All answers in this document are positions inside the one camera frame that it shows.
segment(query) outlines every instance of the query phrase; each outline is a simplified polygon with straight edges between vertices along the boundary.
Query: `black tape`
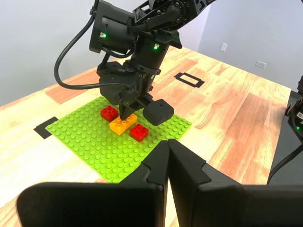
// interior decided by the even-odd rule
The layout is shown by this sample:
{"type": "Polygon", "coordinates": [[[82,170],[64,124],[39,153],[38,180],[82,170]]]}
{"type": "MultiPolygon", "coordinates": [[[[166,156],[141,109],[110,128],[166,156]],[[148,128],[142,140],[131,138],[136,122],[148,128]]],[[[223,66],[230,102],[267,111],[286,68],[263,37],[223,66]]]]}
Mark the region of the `black tape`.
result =
{"type": "Polygon", "coordinates": [[[181,82],[187,84],[187,85],[192,86],[192,87],[197,87],[197,88],[199,88],[199,87],[201,87],[201,86],[204,84],[204,81],[203,81],[203,80],[201,80],[200,78],[194,77],[194,76],[192,76],[192,75],[190,75],[190,74],[188,74],[188,73],[186,73],[186,72],[185,72],[185,73],[181,73],[181,72],[178,73],[177,75],[175,75],[175,78],[176,78],[177,80],[179,80],[179,81],[181,81],[181,82]],[[192,79],[195,79],[195,80],[197,80],[198,82],[197,82],[196,84],[190,83],[190,82],[188,82],[188,81],[186,81],[186,80],[184,80],[184,79],[181,78],[183,75],[185,75],[185,76],[187,76],[187,77],[190,77],[190,78],[192,78],[192,79]]]}
{"type": "Polygon", "coordinates": [[[47,120],[46,122],[38,125],[37,127],[34,128],[35,132],[37,132],[43,139],[46,139],[48,137],[50,137],[52,134],[46,130],[45,128],[54,123],[55,121],[57,121],[58,118],[56,117],[52,117],[51,119],[47,120]]]}

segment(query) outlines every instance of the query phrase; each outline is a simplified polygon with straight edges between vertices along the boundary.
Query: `black cable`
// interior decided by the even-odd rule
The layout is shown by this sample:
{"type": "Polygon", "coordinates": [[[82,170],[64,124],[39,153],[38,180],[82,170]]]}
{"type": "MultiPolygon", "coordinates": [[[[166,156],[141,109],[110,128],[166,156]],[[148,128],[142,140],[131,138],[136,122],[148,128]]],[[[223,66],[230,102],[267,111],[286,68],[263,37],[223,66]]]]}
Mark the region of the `black cable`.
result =
{"type": "Polygon", "coordinates": [[[107,49],[105,47],[103,47],[102,50],[115,58],[128,58],[129,56],[131,56],[134,53],[135,47],[131,48],[131,50],[127,54],[124,54],[124,55],[117,54],[113,51],[110,51],[109,49],[107,49]]]}
{"type": "Polygon", "coordinates": [[[275,166],[275,168],[273,168],[272,171],[270,171],[267,184],[269,184],[271,178],[273,177],[273,175],[275,175],[276,172],[279,171],[279,169],[281,169],[283,166],[285,166],[287,163],[289,163],[291,160],[297,157],[297,155],[300,154],[302,151],[303,151],[303,144],[301,144],[296,150],[294,150],[286,158],[284,158],[281,162],[279,162],[275,166]]]}
{"type": "MultiPolygon", "coordinates": [[[[98,6],[98,2],[99,0],[95,0],[93,9],[96,10],[97,6],[98,6]]],[[[59,55],[56,63],[55,63],[55,67],[54,67],[54,76],[55,79],[57,81],[57,83],[67,89],[74,89],[74,90],[85,90],[85,89],[92,89],[92,88],[98,88],[98,87],[108,87],[108,86],[124,86],[124,87],[128,87],[131,89],[131,86],[128,84],[124,84],[124,83],[107,83],[107,84],[85,84],[85,85],[69,85],[69,84],[65,84],[59,76],[59,66],[63,60],[63,58],[65,57],[65,55],[67,54],[67,52],[75,45],[75,43],[85,34],[85,32],[90,28],[90,26],[93,24],[95,20],[95,13],[92,13],[92,16],[90,17],[88,23],[84,26],[84,28],[82,28],[82,30],[71,40],[71,42],[64,48],[64,50],[62,51],[62,53],[59,55]]]]}

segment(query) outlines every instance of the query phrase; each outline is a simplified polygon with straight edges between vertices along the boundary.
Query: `lego brick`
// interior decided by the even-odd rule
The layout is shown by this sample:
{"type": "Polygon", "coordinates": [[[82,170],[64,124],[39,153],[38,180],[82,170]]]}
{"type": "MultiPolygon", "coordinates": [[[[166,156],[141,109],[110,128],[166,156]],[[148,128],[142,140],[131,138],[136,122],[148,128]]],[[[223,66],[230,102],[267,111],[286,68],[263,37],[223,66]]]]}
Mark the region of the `lego brick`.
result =
{"type": "Polygon", "coordinates": [[[191,126],[177,115],[153,126],[139,110],[137,123],[149,129],[149,135],[139,143],[129,136],[130,129],[121,136],[109,129],[109,123],[100,116],[100,110],[108,105],[101,96],[46,129],[110,183],[119,183],[131,174],[161,140],[179,140],[191,126]]]}
{"type": "Polygon", "coordinates": [[[101,117],[103,117],[108,122],[112,122],[114,119],[116,119],[119,116],[119,112],[111,107],[110,105],[103,110],[101,110],[101,117]]]}
{"type": "Polygon", "coordinates": [[[145,128],[144,126],[137,124],[136,126],[134,126],[130,132],[129,135],[135,139],[136,141],[138,141],[139,143],[142,142],[143,139],[145,139],[148,136],[148,129],[145,128]]]}
{"type": "Polygon", "coordinates": [[[130,115],[125,121],[122,121],[120,117],[109,123],[111,131],[121,136],[123,132],[128,130],[133,124],[137,122],[137,116],[135,114],[130,115]]]}

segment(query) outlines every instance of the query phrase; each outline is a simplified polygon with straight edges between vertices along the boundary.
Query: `red lego brick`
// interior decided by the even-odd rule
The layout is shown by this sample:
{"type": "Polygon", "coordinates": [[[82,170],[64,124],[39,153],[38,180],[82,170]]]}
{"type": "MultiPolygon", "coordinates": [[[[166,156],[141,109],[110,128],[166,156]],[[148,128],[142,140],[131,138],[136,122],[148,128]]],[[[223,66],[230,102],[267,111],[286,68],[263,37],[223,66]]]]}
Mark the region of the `red lego brick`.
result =
{"type": "Polygon", "coordinates": [[[119,116],[119,112],[111,107],[110,105],[103,110],[101,110],[101,117],[103,117],[108,122],[112,122],[114,119],[116,119],[119,116]]]}
{"type": "Polygon", "coordinates": [[[141,143],[141,141],[148,136],[148,132],[149,131],[147,128],[140,124],[137,124],[130,130],[129,135],[141,143]]]}

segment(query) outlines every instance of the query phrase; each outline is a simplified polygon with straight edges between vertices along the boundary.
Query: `green led light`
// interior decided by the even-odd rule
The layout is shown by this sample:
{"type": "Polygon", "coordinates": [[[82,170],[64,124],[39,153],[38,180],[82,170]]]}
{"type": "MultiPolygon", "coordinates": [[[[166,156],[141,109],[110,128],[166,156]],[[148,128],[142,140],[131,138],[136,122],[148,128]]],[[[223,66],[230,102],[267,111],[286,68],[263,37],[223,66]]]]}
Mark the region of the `green led light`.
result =
{"type": "Polygon", "coordinates": [[[153,47],[154,50],[157,50],[159,48],[159,46],[160,46],[159,44],[155,44],[154,47],[153,47]]]}

